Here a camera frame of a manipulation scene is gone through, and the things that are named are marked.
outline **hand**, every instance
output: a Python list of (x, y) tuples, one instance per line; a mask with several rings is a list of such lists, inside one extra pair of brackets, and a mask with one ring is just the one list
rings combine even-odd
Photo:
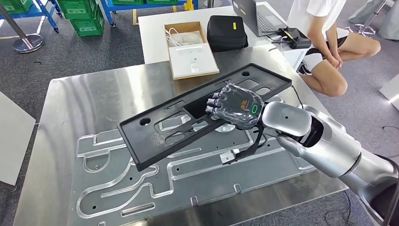
[(339, 62), (339, 66), (338, 66), (338, 67), (341, 68), (343, 62), (342, 62), (341, 57), (340, 57), (339, 54), (338, 54), (338, 50), (332, 51), (331, 54), (332, 54), (333, 57)]
[(230, 83), (208, 99), (206, 112), (231, 122), (239, 129), (252, 129), (258, 122), (262, 106), (258, 94)]
[(339, 61), (338, 61), (337, 59), (335, 59), (335, 57), (329, 56), (329, 57), (326, 57), (326, 60), (327, 60), (335, 69), (340, 68), (340, 66), (339, 66)]

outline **robotic arm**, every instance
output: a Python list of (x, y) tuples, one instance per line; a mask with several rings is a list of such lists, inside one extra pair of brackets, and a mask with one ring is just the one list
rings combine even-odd
[(264, 103), (248, 89), (228, 84), (207, 102), (206, 112), (238, 129), (258, 127), (258, 137), (245, 151), (221, 154), (231, 164), (256, 152), (263, 130), (274, 129), (278, 143), (332, 178), (339, 178), (355, 192), (372, 217), (383, 226), (399, 226), (398, 165), (361, 147), (345, 127), (324, 113), (280, 102)]

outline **sneaker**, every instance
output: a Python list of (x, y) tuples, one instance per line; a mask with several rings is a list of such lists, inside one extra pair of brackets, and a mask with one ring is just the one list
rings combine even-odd
[(306, 63), (304, 61), (301, 62), (296, 72), (300, 74), (311, 75), (311, 72), (306, 68)]

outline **green light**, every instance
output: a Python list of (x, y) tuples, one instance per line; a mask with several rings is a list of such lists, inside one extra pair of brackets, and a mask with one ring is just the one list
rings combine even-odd
[(255, 114), (258, 111), (258, 105), (252, 106), (252, 113)]

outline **black plastic tray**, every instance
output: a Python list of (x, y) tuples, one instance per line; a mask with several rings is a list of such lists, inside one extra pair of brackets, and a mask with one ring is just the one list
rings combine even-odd
[[(229, 83), (255, 92), (269, 89), (268, 93), (260, 95), (263, 101), (291, 86), (290, 79), (256, 64), (248, 64), (119, 123), (118, 129), (137, 170), (144, 170), (225, 124), (223, 120), (212, 120), (205, 108), (207, 99)], [(181, 117), (182, 114), (187, 115), (183, 125), (165, 131), (159, 126), (165, 119), (170, 120), (175, 115)], [(194, 129), (196, 126), (193, 125), (197, 123), (207, 126)]]

